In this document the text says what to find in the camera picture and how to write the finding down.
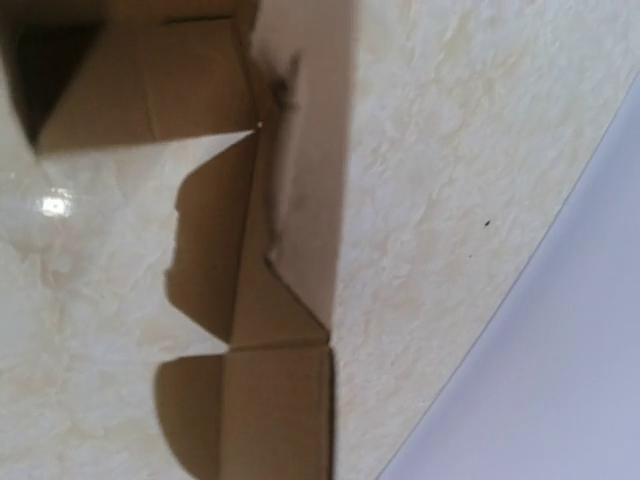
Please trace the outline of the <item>brown cardboard box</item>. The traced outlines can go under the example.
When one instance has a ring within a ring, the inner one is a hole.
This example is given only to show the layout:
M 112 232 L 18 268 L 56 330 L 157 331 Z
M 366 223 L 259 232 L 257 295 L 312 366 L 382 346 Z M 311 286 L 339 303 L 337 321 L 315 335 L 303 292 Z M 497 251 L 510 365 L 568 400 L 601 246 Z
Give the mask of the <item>brown cardboard box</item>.
M 1 5 L 1 475 L 330 479 L 353 1 Z

